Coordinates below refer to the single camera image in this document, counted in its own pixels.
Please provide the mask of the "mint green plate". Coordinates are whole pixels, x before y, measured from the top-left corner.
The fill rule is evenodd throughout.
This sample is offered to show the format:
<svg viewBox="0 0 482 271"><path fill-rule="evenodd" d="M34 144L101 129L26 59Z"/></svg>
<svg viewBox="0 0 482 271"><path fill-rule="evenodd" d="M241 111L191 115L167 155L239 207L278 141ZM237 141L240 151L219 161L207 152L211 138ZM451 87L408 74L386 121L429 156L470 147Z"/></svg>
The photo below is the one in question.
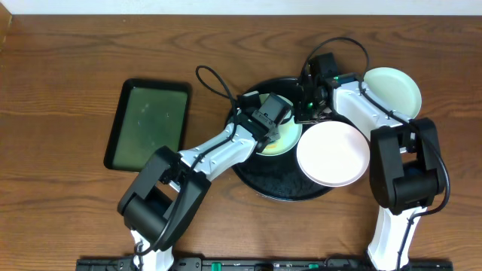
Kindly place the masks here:
<svg viewBox="0 0 482 271"><path fill-rule="evenodd" d="M403 71L390 67L369 70L364 76L369 90L387 108L410 118L415 118L422 105L416 82Z"/></svg>
<svg viewBox="0 0 482 271"><path fill-rule="evenodd" d="M263 102L267 96L268 94L266 93L261 94L260 95L261 101ZM268 157L278 156L290 151L298 143L300 136L302 134L302 125L296 124L294 122L294 108L293 108L292 102L283 96L281 97L286 102L288 102L292 106L292 108L291 108L291 112L286 115L283 123L278 126L277 131L275 132L276 136L280 136L280 138L277 139L279 140L278 148L276 149L265 148L260 153L255 152L256 141L252 137L252 134L246 129L246 131L251 134L251 137L249 139L243 139L243 143L250 144L251 146L250 153L249 153L250 156L253 154L260 154L261 156L268 156Z"/></svg>

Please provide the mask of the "green yellow sponge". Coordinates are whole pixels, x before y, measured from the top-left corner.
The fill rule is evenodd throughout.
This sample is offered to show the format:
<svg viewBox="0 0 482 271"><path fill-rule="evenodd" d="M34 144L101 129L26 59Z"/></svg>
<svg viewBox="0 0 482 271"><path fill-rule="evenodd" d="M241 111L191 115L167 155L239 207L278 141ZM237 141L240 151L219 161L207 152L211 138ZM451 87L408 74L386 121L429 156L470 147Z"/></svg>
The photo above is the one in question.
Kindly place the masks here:
<svg viewBox="0 0 482 271"><path fill-rule="evenodd" d="M279 140L270 142L265 148L266 149L276 149L278 148Z"/></svg>

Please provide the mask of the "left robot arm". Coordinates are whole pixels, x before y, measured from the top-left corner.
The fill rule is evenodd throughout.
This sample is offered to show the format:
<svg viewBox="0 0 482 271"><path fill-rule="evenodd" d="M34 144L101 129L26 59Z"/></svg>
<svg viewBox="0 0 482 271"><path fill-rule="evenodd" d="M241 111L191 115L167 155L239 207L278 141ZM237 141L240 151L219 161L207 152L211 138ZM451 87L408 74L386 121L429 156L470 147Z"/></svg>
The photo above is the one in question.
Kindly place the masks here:
<svg viewBox="0 0 482 271"><path fill-rule="evenodd" d="M237 109L224 130L207 142L174 152L154 152L122 196L117 211L135 239L134 270L168 270L172 248L186 231L212 181L278 138L291 105L275 93L254 108Z"/></svg>

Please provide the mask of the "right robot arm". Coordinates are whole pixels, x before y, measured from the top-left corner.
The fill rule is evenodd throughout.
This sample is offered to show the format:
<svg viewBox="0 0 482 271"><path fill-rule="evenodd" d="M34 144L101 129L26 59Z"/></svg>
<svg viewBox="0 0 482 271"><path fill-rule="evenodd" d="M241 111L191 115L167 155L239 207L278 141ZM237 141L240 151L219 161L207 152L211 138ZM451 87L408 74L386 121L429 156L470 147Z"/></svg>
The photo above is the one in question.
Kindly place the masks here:
<svg viewBox="0 0 482 271"><path fill-rule="evenodd" d="M415 81L382 67L364 76L303 75L298 117L331 110L300 137L296 157L310 180L342 187L368 173L379 204L367 253L377 270L400 270L421 217L436 213L438 194L448 196L450 179L441 158L435 124L418 118L421 94Z"/></svg>

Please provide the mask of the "black rectangular tray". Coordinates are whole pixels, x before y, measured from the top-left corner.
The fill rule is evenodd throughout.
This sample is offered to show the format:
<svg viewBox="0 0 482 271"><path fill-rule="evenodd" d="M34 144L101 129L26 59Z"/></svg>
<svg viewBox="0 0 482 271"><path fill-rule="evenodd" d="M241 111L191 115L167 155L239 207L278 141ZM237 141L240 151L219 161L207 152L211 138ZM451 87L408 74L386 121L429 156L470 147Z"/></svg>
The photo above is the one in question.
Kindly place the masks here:
<svg viewBox="0 0 482 271"><path fill-rule="evenodd" d="M191 94L187 82L125 80L105 150L105 168L139 172L158 148L180 151Z"/></svg>

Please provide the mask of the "pink plate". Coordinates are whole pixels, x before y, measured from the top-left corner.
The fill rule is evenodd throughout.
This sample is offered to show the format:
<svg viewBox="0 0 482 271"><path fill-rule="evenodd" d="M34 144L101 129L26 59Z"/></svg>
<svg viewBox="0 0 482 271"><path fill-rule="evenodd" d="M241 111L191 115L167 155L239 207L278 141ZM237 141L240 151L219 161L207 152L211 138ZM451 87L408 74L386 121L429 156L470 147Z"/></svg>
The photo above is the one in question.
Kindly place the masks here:
<svg viewBox="0 0 482 271"><path fill-rule="evenodd" d="M347 186L363 176L370 162L366 138L338 121L311 126L296 150L297 163L311 181L326 187Z"/></svg>

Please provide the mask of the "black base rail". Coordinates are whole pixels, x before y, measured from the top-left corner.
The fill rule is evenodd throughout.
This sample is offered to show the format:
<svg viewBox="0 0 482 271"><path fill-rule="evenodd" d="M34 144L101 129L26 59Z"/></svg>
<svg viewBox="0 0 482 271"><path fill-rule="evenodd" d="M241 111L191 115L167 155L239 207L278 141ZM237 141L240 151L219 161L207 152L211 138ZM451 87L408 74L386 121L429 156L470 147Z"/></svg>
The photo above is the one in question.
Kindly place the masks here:
<svg viewBox="0 0 482 271"><path fill-rule="evenodd" d="M135 271L146 270L147 264L138 266L131 257L113 259L79 259L76 271ZM321 261L308 260L203 260L186 257L175 260L168 271L368 271L373 270L367 259L328 258Z"/></svg>

